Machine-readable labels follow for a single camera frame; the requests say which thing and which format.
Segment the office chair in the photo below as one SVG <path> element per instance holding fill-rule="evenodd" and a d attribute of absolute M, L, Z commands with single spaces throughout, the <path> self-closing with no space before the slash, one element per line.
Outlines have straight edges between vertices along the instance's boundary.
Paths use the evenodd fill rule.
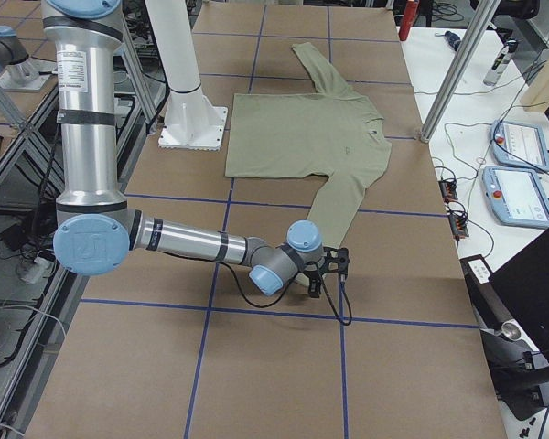
<path fill-rule="evenodd" d="M 478 7 L 479 0 L 469 0 L 472 9 Z M 520 20 L 528 20 L 539 14 L 539 0 L 502 0 L 499 4 L 494 17 L 510 16 Z M 501 36 L 502 41 L 506 41 L 512 35 L 511 29 L 498 27 L 496 32 Z"/>

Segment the white mounting base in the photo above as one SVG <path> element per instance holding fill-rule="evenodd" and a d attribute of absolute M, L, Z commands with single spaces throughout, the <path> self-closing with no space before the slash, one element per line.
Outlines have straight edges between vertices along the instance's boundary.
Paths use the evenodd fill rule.
<path fill-rule="evenodd" d="M 228 116 L 227 107 L 210 107 L 217 117 L 212 124 L 206 125 L 202 130 L 191 135 L 188 133 L 187 123 L 175 123 L 163 128 L 158 145 L 161 148 L 201 149 L 206 151 L 218 151 L 226 126 Z"/>
<path fill-rule="evenodd" d="M 57 68 L 57 63 L 53 61 L 43 61 L 40 59 L 31 59 L 38 71 L 54 71 Z M 45 82 L 51 77 L 48 74 L 39 74 L 38 78 L 27 84 L 19 84 L 14 82 L 10 77 L 10 72 L 4 70 L 0 75 L 0 87 L 6 91 L 39 91 L 45 85 Z"/>

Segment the white table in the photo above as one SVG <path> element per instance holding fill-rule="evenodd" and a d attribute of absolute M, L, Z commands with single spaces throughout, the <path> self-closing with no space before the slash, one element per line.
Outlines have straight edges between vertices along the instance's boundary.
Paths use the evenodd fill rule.
<path fill-rule="evenodd" d="M 446 30 L 414 27 L 411 29 L 409 38 L 403 42 L 404 57 L 416 93 L 415 98 L 419 112 L 423 120 L 426 118 L 436 96 L 434 94 L 422 94 L 419 92 L 432 93 L 439 90 L 449 64 L 455 55 L 454 51 L 447 45 L 445 39 L 440 37 Z M 452 30 L 461 37 L 465 33 L 464 30 L 460 29 Z M 462 81 L 457 86 L 456 93 L 473 93 L 491 89 L 491 87 L 485 86 L 482 80 L 501 47 L 502 44 L 496 34 L 493 31 L 486 32 L 472 60 L 468 64 Z M 490 124 L 494 120 L 499 119 L 511 105 L 517 93 L 522 94 L 528 88 L 528 86 L 524 86 L 521 73 L 514 63 L 511 62 L 497 85 L 506 84 L 515 78 L 518 79 L 509 85 L 486 94 L 453 96 L 429 143 L 432 156 L 437 158 L 435 161 L 436 166 L 441 166 L 441 162 L 438 160 L 440 159 L 443 161 L 444 166 L 456 173 L 457 177 L 474 177 L 475 172 L 457 161 L 453 156 L 452 147 L 447 142 L 444 126 L 446 123 L 463 123 L 466 125 L 473 123 Z M 519 98 L 516 100 L 515 105 L 520 104 Z M 549 121 L 543 113 L 526 112 L 523 108 L 514 108 L 509 112 L 506 120 L 541 125 L 544 131 L 545 142 L 549 149 Z M 488 151 L 489 129 L 490 127 L 486 124 L 475 127 L 457 125 L 449 125 L 447 127 L 447 131 L 453 141 L 452 143 L 455 146 L 456 155 L 474 167 L 479 167 L 482 157 L 485 160 L 484 165 L 497 165 L 492 152 Z M 441 170 L 437 171 L 437 175 L 441 175 Z M 450 177 L 450 174 L 445 171 L 444 177 Z M 542 181 L 546 195 L 549 197 L 549 177 L 543 176 Z M 473 189 L 472 182 L 459 180 L 457 183 L 457 194 L 460 201 L 468 209 L 469 218 L 488 230 L 494 238 L 494 249 L 487 259 L 494 271 L 542 232 L 542 230 L 537 229 L 502 226 L 493 216 L 487 204 L 488 201 L 484 195 L 481 183 L 481 172 Z M 468 225 L 468 232 L 469 238 L 461 240 L 459 243 L 457 248 L 458 256 L 463 258 L 473 254 L 488 253 L 490 249 L 490 238 L 488 235 L 472 224 Z M 518 437 L 521 430 L 526 427 L 531 428 L 530 437 L 536 437 L 538 434 L 541 421 L 543 420 L 542 412 L 536 416 L 537 422 L 534 426 L 530 426 L 528 421 L 517 421 L 504 403 L 501 403 L 501 412 L 509 438 Z M 545 427 L 544 437 L 549 439 L 549 419 Z"/>

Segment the blue device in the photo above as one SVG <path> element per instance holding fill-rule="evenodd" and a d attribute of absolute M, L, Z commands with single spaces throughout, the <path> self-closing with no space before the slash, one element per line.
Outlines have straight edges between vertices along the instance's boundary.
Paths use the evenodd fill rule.
<path fill-rule="evenodd" d="M 532 169 L 486 166 L 482 181 L 492 212 L 505 226 L 547 229 L 549 200 Z"/>
<path fill-rule="evenodd" d="M 540 170 L 539 172 L 549 171 L 549 153 L 540 126 L 494 121 L 490 128 L 490 138 L 495 143 L 494 157 L 501 165 L 526 167 Z"/>

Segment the white cable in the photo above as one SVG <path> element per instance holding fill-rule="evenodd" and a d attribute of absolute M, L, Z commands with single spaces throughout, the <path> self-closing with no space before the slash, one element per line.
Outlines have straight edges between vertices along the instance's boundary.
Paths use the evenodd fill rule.
<path fill-rule="evenodd" d="M 16 434 L 18 434 L 20 437 L 24 437 L 24 436 L 25 436 L 25 434 L 22 433 L 20 430 L 17 430 L 16 428 L 11 427 L 10 425 L 8 425 L 8 424 L 6 424 L 6 423 L 0 423 L 0 427 L 1 427 L 1 428 L 6 428 L 6 430 L 10 430 L 11 432 L 16 433 Z"/>
<path fill-rule="evenodd" d="M 49 314 L 49 313 L 46 313 L 45 311 L 41 311 L 40 309 L 37 309 L 37 308 L 34 308 L 32 306 L 28 306 L 28 305 L 8 305 L 8 306 L 0 306 L 0 309 L 30 309 L 31 311 L 35 311 L 45 317 L 49 317 L 49 318 L 52 318 L 53 320 L 55 320 L 57 323 L 59 323 L 59 325 L 61 326 L 61 330 L 63 331 L 63 336 L 65 338 L 67 338 L 67 330 L 65 329 L 65 326 L 63 325 L 63 322 L 61 322 L 58 318 L 56 318 L 55 316 Z"/>

